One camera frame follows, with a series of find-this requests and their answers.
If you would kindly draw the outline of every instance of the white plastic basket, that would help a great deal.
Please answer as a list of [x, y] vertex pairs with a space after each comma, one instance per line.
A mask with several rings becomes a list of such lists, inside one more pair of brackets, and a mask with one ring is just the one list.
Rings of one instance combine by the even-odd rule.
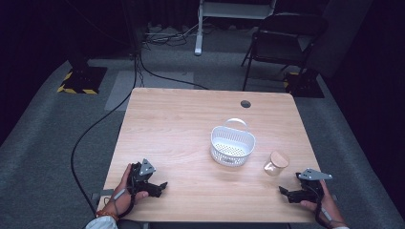
[[[245, 130], [226, 127], [228, 122], [240, 122]], [[245, 164], [253, 151], [256, 139], [248, 131], [247, 124], [239, 118], [228, 119], [223, 126], [215, 127], [211, 133], [211, 155], [225, 166], [241, 166]]]

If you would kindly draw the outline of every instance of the cork lid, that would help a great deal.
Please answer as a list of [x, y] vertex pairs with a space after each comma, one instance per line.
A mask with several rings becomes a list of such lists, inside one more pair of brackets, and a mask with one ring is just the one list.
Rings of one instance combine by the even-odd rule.
[[271, 162], [273, 162], [274, 166], [279, 168], [286, 168], [289, 165], [289, 157], [281, 152], [274, 151], [271, 153]]

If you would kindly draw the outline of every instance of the sleeve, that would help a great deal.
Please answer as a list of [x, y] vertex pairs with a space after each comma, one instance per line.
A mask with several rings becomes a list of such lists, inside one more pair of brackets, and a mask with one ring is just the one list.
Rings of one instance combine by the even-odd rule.
[[118, 229], [114, 218], [106, 216], [93, 219], [86, 225], [86, 229]]

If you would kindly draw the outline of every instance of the black metal base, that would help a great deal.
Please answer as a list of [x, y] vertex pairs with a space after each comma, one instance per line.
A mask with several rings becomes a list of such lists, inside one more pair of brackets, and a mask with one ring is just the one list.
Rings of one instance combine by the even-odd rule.
[[107, 68], [104, 67], [88, 67], [85, 71], [71, 69], [57, 91], [71, 94], [98, 94], [98, 88], [106, 72]]
[[308, 76], [303, 73], [300, 77], [298, 73], [286, 73], [285, 80], [286, 93], [292, 94], [294, 97], [325, 97], [316, 81], [316, 76]]

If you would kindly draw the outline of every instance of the human hand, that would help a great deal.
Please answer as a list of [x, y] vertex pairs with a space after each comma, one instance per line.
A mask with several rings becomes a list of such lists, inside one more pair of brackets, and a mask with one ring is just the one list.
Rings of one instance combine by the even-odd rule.
[[[320, 183], [324, 190], [324, 198], [322, 199], [322, 208], [326, 210], [326, 212], [328, 213], [328, 217], [331, 218], [328, 219], [327, 216], [325, 216], [325, 214], [321, 212], [320, 219], [325, 222], [325, 225], [328, 225], [328, 228], [343, 227], [343, 226], [347, 227], [345, 220], [340, 214], [340, 211], [337, 208], [337, 205], [334, 202], [330, 194], [330, 191], [328, 190], [325, 180], [320, 180]], [[305, 208], [311, 210], [312, 212], [315, 212], [317, 206], [316, 203], [307, 200], [302, 200], [300, 204]]]
[[[111, 195], [110, 201], [104, 206], [102, 210], [103, 212], [119, 216], [129, 208], [131, 204], [131, 195], [127, 190], [127, 180], [129, 174], [131, 173], [131, 166], [132, 166], [131, 164], [128, 164], [124, 172], [124, 175], [122, 176], [121, 182]], [[120, 195], [116, 200], [114, 200], [114, 197], [117, 194], [119, 194], [122, 190], [124, 190], [122, 195]], [[145, 191], [138, 192], [135, 195], [135, 204], [137, 204], [141, 199], [147, 198], [148, 196], [149, 194]]]

